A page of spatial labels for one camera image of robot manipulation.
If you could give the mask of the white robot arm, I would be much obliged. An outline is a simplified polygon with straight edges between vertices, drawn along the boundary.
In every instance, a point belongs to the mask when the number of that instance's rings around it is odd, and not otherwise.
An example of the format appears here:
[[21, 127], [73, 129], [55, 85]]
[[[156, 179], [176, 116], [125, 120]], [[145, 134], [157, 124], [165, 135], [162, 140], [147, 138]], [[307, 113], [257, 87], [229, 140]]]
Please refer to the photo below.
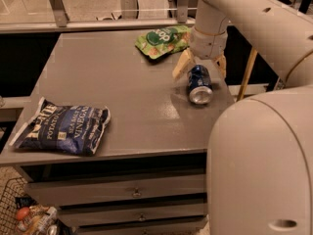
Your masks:
[[213, 125], [210, 235], [313, 235], [313, 21], [277, 0], [199, 0], [191, 49], [206, 58], [230, 23], [285, 84]]

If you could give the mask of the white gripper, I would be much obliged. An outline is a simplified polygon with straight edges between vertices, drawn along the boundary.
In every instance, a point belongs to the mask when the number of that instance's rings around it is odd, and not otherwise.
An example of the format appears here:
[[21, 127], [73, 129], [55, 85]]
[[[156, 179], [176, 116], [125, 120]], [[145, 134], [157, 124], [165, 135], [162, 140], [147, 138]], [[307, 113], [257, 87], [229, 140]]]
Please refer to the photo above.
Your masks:
[[172, 72], [174, 80], [179, 80], [186, 72], [196, 65], [195, 57], [202, 60], [213, 60], [223, 77], [226, 77], [226, 47], [228, 34], [226, 31], [218, 34], [202, 33], [195, 27], [191, 29], [189, 39], [190, 49], [185, 49]]

